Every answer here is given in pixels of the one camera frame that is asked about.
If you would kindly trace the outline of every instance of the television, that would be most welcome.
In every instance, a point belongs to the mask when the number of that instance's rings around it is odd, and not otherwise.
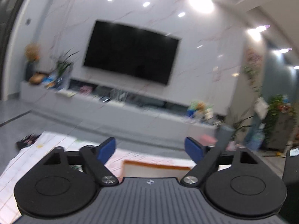
[[[84,66],[168,84],[179,40],[156,32],[97,21]]]

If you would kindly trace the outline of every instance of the blue bottle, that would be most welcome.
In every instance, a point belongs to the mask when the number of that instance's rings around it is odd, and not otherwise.
[[[247,148],[257,151],[261,147],[265,138],[264,127],[265,124],[260,124],[260,127],[254,131],[251,141],[246,145]]]

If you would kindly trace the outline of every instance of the circular pad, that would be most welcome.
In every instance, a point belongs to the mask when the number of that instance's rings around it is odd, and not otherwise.
[[[62,217],[88,205],[96,194],[94,179],[60,165],[32,168],[16,184],[21,213],[33,217]]]
[[[241,218],[274,214],[286,197],[281,179],[258,164],[232,166],[213,173],[206,181],[204,192],[221,211]]]
[[[37,192],[47,196],[57,196],[65,193],[71,183],[66,178],[51,176],[39,180],[35,186]]]
[[[262,193],[266,185],[257,177],[238,176],[231,180],[231,187],[239,194],[256,195]]]

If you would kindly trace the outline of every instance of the pink box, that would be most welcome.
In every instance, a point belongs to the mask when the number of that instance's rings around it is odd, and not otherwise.
[[[218,140],[212,136],[202,135],[199,138],[199,143],[203,146],[215,145]]]

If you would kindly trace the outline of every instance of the metal screw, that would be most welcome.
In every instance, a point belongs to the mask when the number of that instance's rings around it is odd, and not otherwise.
[[[187,184],[196,184],[198,182],[198,179],[194,176],[187,176],[184,177],[184,182]]]
[[[115,183],[115,181],[116,181],[116,178],[113,176],[105,176],[102,178],[102,182],[105,184],[113,184],[113,183]]]

